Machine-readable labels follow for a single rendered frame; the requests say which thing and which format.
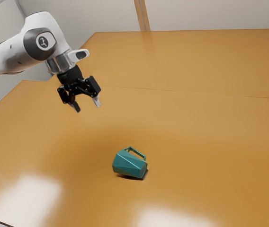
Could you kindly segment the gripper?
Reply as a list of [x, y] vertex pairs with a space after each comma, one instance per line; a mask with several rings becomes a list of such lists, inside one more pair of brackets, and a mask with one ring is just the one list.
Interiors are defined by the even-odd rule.
[[101, 106], [99, 100], [99, 93], [101, 88], [93, 76], [89, 76], [86, 79], [83, 78], [82, 72], [78, 66], [67, 70], [63, 73], [58, 73], [57, 78], [61, 85], [58, 87], [57, 92], [64, 104], [71, 106], [75, 112], [81, 111], [78, 103], [76, 102], [76, 95], [84, 94], [89, 96], [96, 107]]

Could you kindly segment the teal faceted mug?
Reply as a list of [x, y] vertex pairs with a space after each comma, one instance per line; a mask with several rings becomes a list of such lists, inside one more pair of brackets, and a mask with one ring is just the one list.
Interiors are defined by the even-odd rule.
[[133, 147], [116, 153], [112, 163], [114, 173], [143, 179], [147, 172], [146, 156]]

